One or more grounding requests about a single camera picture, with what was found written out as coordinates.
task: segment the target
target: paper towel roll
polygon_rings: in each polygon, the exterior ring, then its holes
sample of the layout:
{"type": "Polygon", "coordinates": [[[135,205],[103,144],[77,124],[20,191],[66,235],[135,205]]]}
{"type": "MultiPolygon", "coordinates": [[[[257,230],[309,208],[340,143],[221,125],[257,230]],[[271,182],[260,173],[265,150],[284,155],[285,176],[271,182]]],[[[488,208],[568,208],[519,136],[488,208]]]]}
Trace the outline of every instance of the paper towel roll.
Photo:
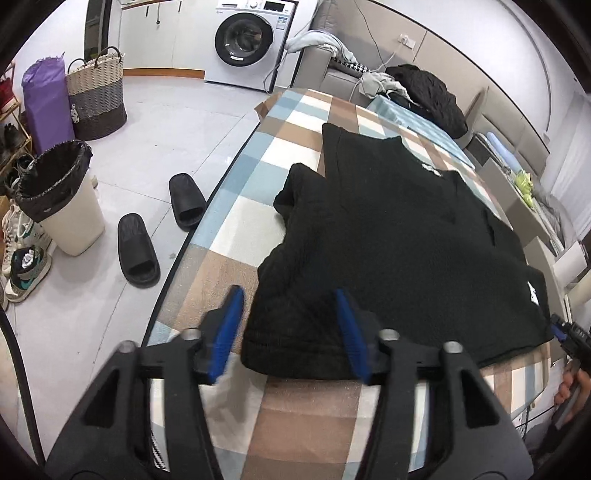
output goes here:
{"type": "Polygon", "coordinates": [[[576,242],[554,264],[554,276],[561,288],[565,288],[587,267],[587,259],[581,244],[576,242]]]}

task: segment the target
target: washing machine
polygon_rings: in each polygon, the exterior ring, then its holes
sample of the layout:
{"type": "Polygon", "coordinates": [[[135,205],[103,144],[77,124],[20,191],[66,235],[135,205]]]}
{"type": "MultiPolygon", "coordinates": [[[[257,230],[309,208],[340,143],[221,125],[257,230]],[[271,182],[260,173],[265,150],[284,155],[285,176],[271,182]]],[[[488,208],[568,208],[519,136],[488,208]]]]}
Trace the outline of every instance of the washing machine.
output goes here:
{"type": "Polygon", "coordinates": [[[281,61],[295,10],[284,0],[220,0],[205,81],[271,92],[277,69],[265,77],[281,61]]]}

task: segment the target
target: folded black clothing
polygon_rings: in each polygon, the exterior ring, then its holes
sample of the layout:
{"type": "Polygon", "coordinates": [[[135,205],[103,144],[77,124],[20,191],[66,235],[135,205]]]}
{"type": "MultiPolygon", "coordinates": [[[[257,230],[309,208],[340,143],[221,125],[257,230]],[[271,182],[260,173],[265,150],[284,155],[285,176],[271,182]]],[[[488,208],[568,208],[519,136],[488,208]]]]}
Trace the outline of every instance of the folded black clothing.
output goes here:
{"type": "Polygon", "coordinates": [[[285,238],[258,269],[246,367],[351,378],[339,287],[383,327],[423,345],[456,340],[480,367],[552,338],[543,275],[457,172],[426,168],[400,137],[325,124],[323,142],[326,178],[293,165],[275,198],[285,238]]]}

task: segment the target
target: gray cloth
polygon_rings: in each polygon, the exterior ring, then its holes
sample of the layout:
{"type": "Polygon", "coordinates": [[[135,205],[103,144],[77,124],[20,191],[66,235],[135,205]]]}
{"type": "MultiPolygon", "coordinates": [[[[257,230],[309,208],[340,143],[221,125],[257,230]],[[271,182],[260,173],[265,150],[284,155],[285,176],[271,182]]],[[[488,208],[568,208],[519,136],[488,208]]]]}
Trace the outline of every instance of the gray cloth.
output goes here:
{"type": "Polygon", "coordinates": [[[294,53],[312,45],[328,48],[332,51],[333,57],[339,60],[357,63],[355,55],[345,47],[343,42],[332,33],[322,30],[310,30],[290,38],[285,42],[285,50],[287,53],[294,53]]]}
{"type": "Polygon", "coordinates": [[[566,208],[560,201],[551,193],[544,190],[538,179],[532,179],[534,182],[534,190],[532,192],[534,198],[540,204],[540,208],[544,211],[546,218],[550,225],[558,235],[558,239],[564,245],[564,248],[569,248],[579,239],[574,230],[573,222],[566,211],[566,208]]]}
{"type": "Polygon", "coordinates": [[[366,97],[376,98],[380,93],[397,92],[406,98],[409,102],[412,100],[408,96],[406,88],[400,82],[394,80],[387,73],[367,72],[361,77],[359,91],[366,97]]]}

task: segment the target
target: plaid blanket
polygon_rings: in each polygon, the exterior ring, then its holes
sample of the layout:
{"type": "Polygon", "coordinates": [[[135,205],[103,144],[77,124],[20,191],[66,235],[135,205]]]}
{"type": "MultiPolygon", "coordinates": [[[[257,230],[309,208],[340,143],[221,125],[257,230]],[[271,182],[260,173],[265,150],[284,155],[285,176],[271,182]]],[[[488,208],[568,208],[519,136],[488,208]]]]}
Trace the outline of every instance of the plaid blanket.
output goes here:
{"type": "MultiPolygon", "coordinates": [[[[324,173],[322,124],[384,138],[400,135],[423,162],[457,170],[495,214],[502,211],[473,170],[417,133],[330,95],[288,90],[257,108],[264,117],[215,194],[176,272],[150,336],[166,342],[197,326],[217,308],[229,286],[245,289],[243,322],[257,286],[256,268],[284,237],[272,206],[293,163],[324,173]]],[[[356,381],[305,381],[267,377],[239,359],[241,333],[226,373],[202,387],[204,408],[226,480],[354,478],[368,438],[379,387],[356,381]]],[[[487,367],[482,374],[512,418],[548,381],[548,347],[487,367]]],[[[409,471],[424,462],[429,424],[428,384],[417,385],[409,471]]],[[[163,384],[152,386],[152,430],[164,463],[163,384]]]]}

